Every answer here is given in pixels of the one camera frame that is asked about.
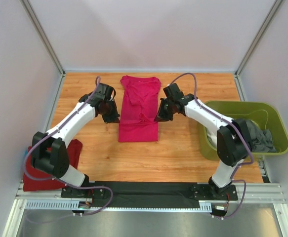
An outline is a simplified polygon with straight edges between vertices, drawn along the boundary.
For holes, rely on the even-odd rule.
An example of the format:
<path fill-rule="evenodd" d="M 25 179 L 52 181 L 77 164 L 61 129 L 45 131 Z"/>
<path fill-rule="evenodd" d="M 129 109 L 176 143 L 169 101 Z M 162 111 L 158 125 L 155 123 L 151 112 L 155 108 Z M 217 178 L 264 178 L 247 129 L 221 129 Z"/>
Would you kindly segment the pink t-shirt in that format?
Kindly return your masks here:
<path fill-rule="evenodd" d="M 138 78 L 126 75 L 120 82 L 124 94 L 118 141 L 158 141 L 159 126 L 154 119 L 158 111 L 160 80 L 157 77 Z"/>

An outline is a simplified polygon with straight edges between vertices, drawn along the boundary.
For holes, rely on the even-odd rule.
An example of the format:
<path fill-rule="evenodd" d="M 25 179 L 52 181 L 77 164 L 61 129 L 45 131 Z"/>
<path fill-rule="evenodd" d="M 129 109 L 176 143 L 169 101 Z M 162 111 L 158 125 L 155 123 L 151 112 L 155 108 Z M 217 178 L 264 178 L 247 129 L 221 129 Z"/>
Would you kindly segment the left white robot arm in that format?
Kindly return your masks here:
<path fill-rule="evenodd" d="M 32 138 L 31 166 L 68 185 L 78 198 L 89 194 L 89 177 L 70 164 L 67 147 L 76 134 L 100 115 L 105 123 L 119 123 L 112 86 L 98 83 L 93 92 L 82 96 L 73 110 L 55 127 Z"/>

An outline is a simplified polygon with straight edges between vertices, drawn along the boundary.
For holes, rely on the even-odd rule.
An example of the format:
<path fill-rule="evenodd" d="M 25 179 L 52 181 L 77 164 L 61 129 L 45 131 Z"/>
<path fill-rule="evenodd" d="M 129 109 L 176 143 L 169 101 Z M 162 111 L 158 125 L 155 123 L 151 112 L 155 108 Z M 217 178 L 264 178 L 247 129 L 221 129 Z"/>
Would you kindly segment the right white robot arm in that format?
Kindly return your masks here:
<path fill-rule="evenodd" d="M 182 114 L 216 135 L 216 151 L 220 161 L 208 181 L 208 193 L 213 199 L 220 199 L 226 194 L 240 166 L 254 162 L 247 121 L 220 114 L 204 104 L 195 94 L 185 95 L 176 83 L 169 84 L 163 91 L 165 98 L 161 99 L 154 121 L 171 121 L 174 114 Z"/>

